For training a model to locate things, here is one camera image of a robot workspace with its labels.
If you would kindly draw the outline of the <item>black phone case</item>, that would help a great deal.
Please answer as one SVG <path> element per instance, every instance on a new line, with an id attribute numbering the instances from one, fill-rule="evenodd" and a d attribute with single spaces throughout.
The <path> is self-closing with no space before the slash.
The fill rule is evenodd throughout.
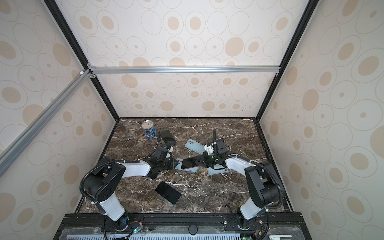
<path id="1" fill-rule="evenodd" d="M 169 130 L 160 132 L 160 137 L 164 142 L 164 146 L 166 146 L 168 149 L 177 144 L 175 138 Z"/>

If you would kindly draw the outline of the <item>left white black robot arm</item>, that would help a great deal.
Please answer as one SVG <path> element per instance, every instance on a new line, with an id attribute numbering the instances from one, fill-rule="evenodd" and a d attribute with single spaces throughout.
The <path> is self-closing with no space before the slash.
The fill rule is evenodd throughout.
<path id="1" fill-rule="evenodd" d="M 169 131 L 161 132 L 153 152 L 143 159 L 115 160 L 108 156 L 84 175 L 80 182 L 81 194 L 92 201 L 111 221 L 124 218 L 126 210 L 116 196 L 121 179 L 149 177 L 154 180 L 164 170 L 173 170 L 178 164 L 173 158 L 176 140 Z"/>

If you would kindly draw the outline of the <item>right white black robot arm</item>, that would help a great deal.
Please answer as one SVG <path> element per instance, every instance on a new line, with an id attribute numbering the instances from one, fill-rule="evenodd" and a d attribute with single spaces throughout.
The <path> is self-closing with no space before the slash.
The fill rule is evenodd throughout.
<path id="1" fill-rule="evenodd" d="M 273 165 L 269 161 L 247 160 L 229 151 L 224 140 L 218 139 L 216 129 L 213 129 L 212 143 L 205 146 L 199 165 L 212 170 L 221 167 L 245 176 L 250 198 L 236 214 L 232 213 L 241 230 L 249 229 L 251 221 L 263 213 L 283 205 L 286 192 Z"/>

